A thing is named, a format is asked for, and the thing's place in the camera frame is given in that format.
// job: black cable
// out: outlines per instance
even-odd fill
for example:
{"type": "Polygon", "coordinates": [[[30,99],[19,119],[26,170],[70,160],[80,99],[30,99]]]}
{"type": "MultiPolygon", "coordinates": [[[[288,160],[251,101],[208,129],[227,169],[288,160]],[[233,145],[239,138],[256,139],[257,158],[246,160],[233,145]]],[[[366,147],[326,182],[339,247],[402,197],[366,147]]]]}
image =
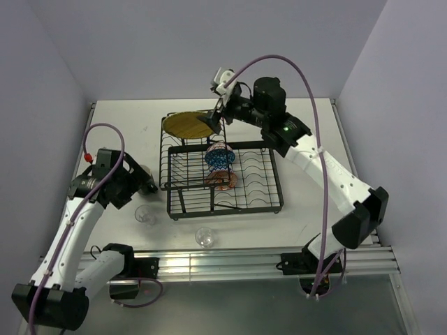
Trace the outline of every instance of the black cable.
{"type": "Polygon", "coordinates": [[[93,254],[93,248],[96,248],[99,251],[99,253],[102,253],[103,251],[98,246],[91,246],[91,248],[90,248],[90,256],[92,256],[94,259],[96,259],[95,255],[93,254]]]}
{"type": "Polygon", "coordinates": [[[243,85],[243,86],[245,86],[246,88],[249,89],[249,92],[250,92],[250,98],[252,98],[252,97],[253,97],[253,94],[251,94],[251,88],[250,88],[250,86],[247,85],[247,84],[245,84],[244,82],[239,82],[239,84],[241,84],[241,85],[243,85]]]}

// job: yellow plate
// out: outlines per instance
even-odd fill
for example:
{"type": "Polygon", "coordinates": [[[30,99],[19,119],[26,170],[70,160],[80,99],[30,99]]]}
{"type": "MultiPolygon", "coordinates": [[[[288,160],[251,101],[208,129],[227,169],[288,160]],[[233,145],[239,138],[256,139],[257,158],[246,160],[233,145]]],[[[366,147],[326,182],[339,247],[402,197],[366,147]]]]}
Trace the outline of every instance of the yellow plate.
{"type": "Polygon", "coordinates": [[[169,135],[192,140],[208,137],[212,130],[197,117],[205,112],[180,112],[166,117],[162,123],[163,130],[169,135]]]}

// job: red cable tip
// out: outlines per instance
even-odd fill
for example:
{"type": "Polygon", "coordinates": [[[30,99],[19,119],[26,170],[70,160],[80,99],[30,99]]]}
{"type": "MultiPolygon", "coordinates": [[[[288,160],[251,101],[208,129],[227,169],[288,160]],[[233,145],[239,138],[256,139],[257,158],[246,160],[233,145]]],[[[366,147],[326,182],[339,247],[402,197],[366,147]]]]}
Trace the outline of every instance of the red cable tip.
{"type": "Polygon", "coordinates": [[[91,154],[85,154],[84,159],[86,162],[92,164],[93,163],[93,157],[91,157],[91,154]]]}

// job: gray wall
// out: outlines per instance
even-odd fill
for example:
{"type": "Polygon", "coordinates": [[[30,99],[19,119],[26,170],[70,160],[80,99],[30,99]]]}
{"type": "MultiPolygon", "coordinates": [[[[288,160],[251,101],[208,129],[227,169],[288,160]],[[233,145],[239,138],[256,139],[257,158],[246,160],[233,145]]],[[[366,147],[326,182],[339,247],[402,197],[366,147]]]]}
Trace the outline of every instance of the gray wall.
{"type": "Polygon", "coordinates": [[[390,192],[380,233],[424,334],[447,334],[446,13],[390,0],[338,105],[360,176],[390,192]]]}
{"type": "MultiPolygon", "coordinates": [[[[386,0],[29,0],[92,99],[207,98],[219,66],[279,53],[316,96],[338,97],[386,0]]],[[[307,96],[279,61],[244,79],[280,77],[307,96]]]]}
{"type": "Polygon", "coordinates": [[[15,334],[10,294],[55,234],[87,104],[25,1],[0,2],[0,43],[0,325],[15,334]]]}

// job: dish rack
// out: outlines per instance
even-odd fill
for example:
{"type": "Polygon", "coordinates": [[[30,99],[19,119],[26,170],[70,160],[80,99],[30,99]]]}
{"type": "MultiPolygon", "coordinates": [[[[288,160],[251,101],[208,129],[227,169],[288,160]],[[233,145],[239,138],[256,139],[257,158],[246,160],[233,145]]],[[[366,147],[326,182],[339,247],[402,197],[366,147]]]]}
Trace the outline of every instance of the dish rack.
{"type": "Polygon", "coordinates": [[[221,129],[220,135],[181,140],[161,127],[159,186],[168,193],[167,212],[172,219],[281,211],[284,199],[273,150],[264,141],[227,142],[223,120],[221,129]],[[229,185],[230,178],[207,183],[210,166],[204,158],[215,142],[229,145],[235,154],[228,176],[231,169],[238,181],[226,191],[216,187],[229,185]]]}

